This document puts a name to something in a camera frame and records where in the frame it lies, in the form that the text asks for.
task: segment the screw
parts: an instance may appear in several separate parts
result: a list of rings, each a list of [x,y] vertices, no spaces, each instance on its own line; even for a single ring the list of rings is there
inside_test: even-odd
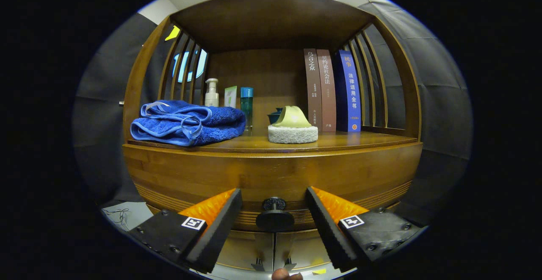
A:
[[[377,248],[377,245],[376,245],[376,244],[371,244],[371,245],[369,245],[366,249],[367,249],[368,251],[374,251],[376,248]]]

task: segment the book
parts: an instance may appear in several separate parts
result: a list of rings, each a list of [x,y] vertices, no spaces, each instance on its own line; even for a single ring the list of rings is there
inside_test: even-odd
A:
[[[335,109],[335,81],[333,65],[329,50],[316,50],[318,68],[320,70],[320,87],[322,96],[322,131],[335,132],[337,110]]]
[[[307,73],[308,114],[307,120],[322,131],[322,97],[320,89],[320,68],[316,49],[304,49],[305,71]]]
[[[352,54],[346,50],[339,50],[333,57],[333,68],[336,77],[337,130],[360,132],[362,130],[362,103]]]

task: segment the sponge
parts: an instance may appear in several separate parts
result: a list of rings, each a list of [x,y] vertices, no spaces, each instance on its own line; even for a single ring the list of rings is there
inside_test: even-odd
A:
[[[269,141],[274,143],[309,143],[318,140],[318,128],[310,125],[297,106],[282,108],[277,122],[267,127]]]
[[[318,128],[288,128],[286,126],[267,127],[269,141],[274,143],[308,143],[318,140]]]

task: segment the pump dispenser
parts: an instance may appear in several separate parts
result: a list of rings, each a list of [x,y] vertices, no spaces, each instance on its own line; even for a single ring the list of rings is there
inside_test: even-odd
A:
[[[218,107],[218,93],[216,92],[216,84],[218,79],[207,79],[207,93],[205,93],[205,106],[216,106]]]

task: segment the wire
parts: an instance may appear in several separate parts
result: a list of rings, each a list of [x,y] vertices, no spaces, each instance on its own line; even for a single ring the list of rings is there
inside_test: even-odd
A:
[[[117,209],[115,211],[107,211],[106,209],[102,209],[102,211],[107,214],[108,216],[113,214],[113,213],[118,213],[120,212],[120,215],[119,215],[119,221],[118,222],[115,222],[115,221],[111,221],[111,222],[114,222],[115,224],[118,224],[120,223],[120,226],[122,226],[122,228],[124,228],[124,230],[126,231],[130,231],[128,229],[128,224],[126,224],[126,216],[124,216],[124,212],[127,212],[127,211],[130,211],[130,209],[128,208],[124,208],[124,209]]]

